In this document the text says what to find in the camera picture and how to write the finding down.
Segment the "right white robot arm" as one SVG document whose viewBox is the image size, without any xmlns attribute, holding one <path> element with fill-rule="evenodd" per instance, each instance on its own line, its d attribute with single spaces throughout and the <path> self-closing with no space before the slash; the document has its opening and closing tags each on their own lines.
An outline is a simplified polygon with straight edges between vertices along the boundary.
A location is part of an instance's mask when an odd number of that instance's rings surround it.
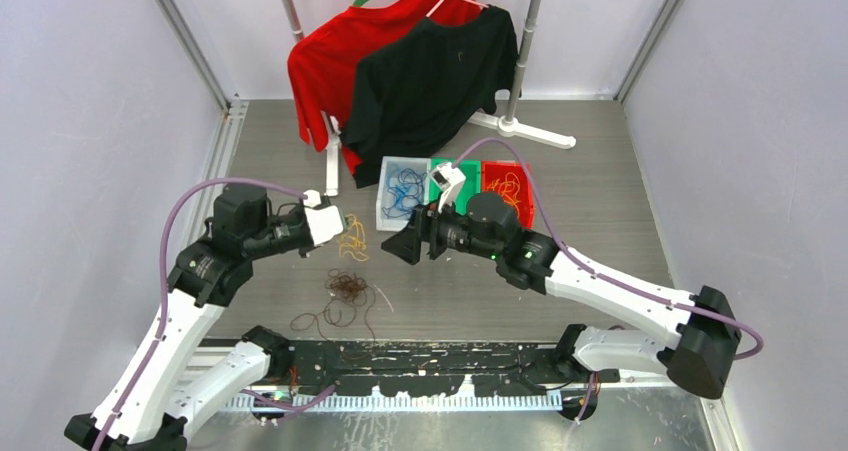
<svg viewBox="0 0 848 451">
<path fill-rule="evenodd" d="M 415 265 L 455 250 L 495 264 L 508 284 L 600 310 L 627 324 L 604 330 L 567 326 L 555 367 L 567 381 L 611 369 L 666 375 L 707 399 L 723 396 L 742 331 L 725 294 L 703 286 L 692 293 L 659 286 L 600 263 L 521 225 L 515 210 L 492 192 L 473 196 L 465 213 L 436 202 L 414 208 L 383 251 Z"/>
</svg>

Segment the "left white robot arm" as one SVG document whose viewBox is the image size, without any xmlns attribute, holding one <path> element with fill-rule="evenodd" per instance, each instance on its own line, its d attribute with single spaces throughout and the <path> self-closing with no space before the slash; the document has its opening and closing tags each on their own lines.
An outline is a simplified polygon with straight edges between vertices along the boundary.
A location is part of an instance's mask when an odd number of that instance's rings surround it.
<svg viewBox="0 0 848 451">
<path fill-rule="evenodd" d="M 282 335 L 257 325 L 210 370 L 177 386 L 189 361 L 239 289 L 255 261 L 297 252 L 306 257 L 346 229 L 330 198 L 250 178 L 216 178 L 187 191 L 220 186 L 204 234 L 166 266 L 169 214 L 160 242 L 160 305 L 120 379 L 94 411 L 75 415 L 64 435 L 84 450 L 184 450 L 231 398 L 264 380 L 277 384 L 292 368 Z"/>
</svg>

